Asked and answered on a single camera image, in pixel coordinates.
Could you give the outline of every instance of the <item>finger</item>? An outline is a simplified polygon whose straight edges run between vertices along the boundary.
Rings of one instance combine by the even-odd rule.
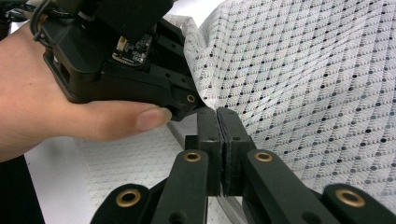
[[[98,141],[132,136],[163,126],[172,117],[166,108],[137,102],[103,101],[68,105],[52,127],[58,135]]]

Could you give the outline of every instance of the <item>electronic component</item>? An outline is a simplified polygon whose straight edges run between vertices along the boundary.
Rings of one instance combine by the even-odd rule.
[[[125,37],[120,37],[113,52],[113,59],[133,67],[145,64],[151,47],[152,35],[143,35],[136,43],[129,43]]]

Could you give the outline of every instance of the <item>white mesh fabric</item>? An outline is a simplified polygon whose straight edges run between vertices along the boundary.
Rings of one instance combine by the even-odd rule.
[[[205,103],[311,189],[347,183],[396,213],[396,2],[226,1],[185,54]]]

